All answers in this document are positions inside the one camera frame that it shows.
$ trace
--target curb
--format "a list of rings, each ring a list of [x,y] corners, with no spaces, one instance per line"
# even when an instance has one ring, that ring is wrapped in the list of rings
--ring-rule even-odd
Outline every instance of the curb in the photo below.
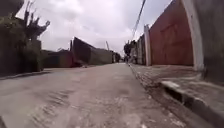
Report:
[[[32,72],[32,73],[24,73],[24,74],[18,74],[14,76],[6,76],[0,78],[0,80],[7,80],[7,79],[16,79],[16,78],[22,78],[22,77],[30,77],[30,76],[36,76],[36,75],[44,75],[51,73],[50,71],[42,71],[42,72]]]
[[[208,106],[203,100],[189,95],[184,90],[178,88],[180,85],[171,81],[162,81],[159,84],[163,87],[167,94],[176,99],[186,108],[190,109],[193,113],[200,116],[214,127],[223,128],[224,118]]]

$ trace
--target brick wall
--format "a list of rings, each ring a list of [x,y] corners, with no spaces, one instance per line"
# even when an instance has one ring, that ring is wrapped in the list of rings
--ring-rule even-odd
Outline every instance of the brick wall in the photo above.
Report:
[[[173,0],[149,30],[153,65],[193,65],[187,15],[180,0]]]

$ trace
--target cloudy sky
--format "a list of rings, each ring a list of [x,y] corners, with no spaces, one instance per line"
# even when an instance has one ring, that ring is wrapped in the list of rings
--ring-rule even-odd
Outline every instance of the cloudy sky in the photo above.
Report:
[[[135,39],[143,33],[145,24],[151,26],[155,22],[170,1],[147,0]],[[36,0],[32,8],[37,8],[41,25],[51,21],[40,37],[43,49],[68,49],[69,41],[76,36],[99,48],[106,48],[108,41],[110,49],[121,53],[125,41],[131,39],[141,3],[142,0]]]

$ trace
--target utility pole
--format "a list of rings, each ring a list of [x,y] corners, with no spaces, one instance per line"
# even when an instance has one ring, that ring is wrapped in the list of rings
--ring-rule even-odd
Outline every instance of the utility pole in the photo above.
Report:
[[[108,51],[110,51],[109,44],[108,44],[107,41],[106,41],[106,45],[107,45],[107,49],[108,49]]]

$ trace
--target sidewalk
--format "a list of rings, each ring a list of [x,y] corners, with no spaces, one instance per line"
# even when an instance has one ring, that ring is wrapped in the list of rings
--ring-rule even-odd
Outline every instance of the sidewalk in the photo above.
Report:
[[[142,85],[161,87],[183,106],[216,128],[224,126],[224,88],[200,79],[191,67],[130,65]]]

